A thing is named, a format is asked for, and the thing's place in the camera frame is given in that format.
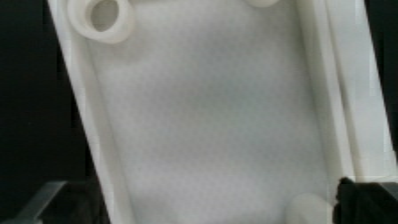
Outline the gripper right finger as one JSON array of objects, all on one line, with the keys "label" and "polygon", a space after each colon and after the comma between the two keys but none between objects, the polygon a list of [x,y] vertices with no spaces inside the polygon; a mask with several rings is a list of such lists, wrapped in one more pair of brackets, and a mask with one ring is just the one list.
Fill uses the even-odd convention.
[{"label": "gripper right finger", "polygon": [[398,183],[340,180],[335,224],[398,224]]}]

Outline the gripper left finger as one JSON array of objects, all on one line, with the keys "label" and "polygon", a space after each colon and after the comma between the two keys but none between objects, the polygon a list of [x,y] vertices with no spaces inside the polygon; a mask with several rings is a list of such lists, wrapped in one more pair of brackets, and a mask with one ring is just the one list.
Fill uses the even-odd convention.
[{"label": "gripper left finger", "polygon": [[98,181],[49,182],[11,224],[111,224]]}]

